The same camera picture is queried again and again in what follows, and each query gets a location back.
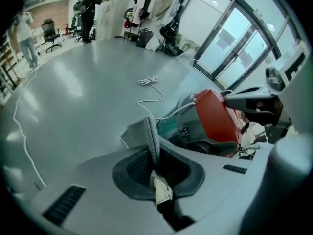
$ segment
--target ceiling light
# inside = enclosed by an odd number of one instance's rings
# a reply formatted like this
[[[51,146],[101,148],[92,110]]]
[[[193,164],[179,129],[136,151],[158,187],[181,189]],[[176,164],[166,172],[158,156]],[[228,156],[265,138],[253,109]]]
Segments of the ceiling light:
[[[268,29],[269,29],[271,32],[275,32],[275,27],[274,27],[274,25],[268,23],[268,24],[267,24],[267,27],[268,27]]]

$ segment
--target person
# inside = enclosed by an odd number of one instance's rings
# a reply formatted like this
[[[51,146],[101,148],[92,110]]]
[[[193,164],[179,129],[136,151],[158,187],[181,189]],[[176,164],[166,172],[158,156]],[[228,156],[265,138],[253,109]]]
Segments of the person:
[[[16,37],[20,50],[23,52],[29,67],[33,69],[38,65],[38,57],[35,53],[33,34],[31,30],[32,23],[33,18],[31,14],[29,12],[25,12],[25,9],[23,8],[23,10],[17,15],[17,20],[15,21]]]
[[[109,0],[84,0],[83,5],[86,7],[86,12],[82,14],[82,39],[84,43],[90,43],[90,31],[93,26],[95,5]]]

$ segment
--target brick wall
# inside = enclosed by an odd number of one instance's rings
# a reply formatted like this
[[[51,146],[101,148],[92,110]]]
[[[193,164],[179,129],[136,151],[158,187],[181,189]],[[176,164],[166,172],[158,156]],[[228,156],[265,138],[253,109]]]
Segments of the brick wall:
[[[33,17],[32,29],[40,28],[45,19],[52,18],[55,28],[64,30],[68,22],[68,1],[45,4],[30,10]]]

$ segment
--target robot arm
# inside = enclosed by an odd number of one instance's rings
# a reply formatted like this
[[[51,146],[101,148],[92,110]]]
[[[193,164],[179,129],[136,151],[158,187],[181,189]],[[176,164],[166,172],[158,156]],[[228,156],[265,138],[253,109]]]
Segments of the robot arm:
[[[244,112],[250,122],[264,126],[268,142],[276,143],[293,124],[287,111],[292,101],[282,100],[281,94],[295,84],[291,81],[301,73],[305,57],[304,48],[296,45],[266,69],[264,85],[227,94],[225,105]]]

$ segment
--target white cloth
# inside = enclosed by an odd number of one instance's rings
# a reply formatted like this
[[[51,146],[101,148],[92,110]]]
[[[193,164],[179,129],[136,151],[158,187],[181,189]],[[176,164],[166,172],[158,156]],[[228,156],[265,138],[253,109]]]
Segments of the white cloth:
[[[156,51],[159,46],[160,40],[156,36],[153,36],[146,44],[146,49]]]
[[[179,7],[180,7],[179,0],[173,0],[171,7],[166,11],[164,15],[162,25],[167,25],[173,20],[174,15],[176,11],[179,9]]]
[[[27,24],[27,21],[29,21],[30,23],[33,22],[33,18],[30,13],[24,13],[20,17],[20,22],[17,25],[17,30],[16,30],[16,37],[18,39],[18,42],[23,41],[33,36],[31,27]]]

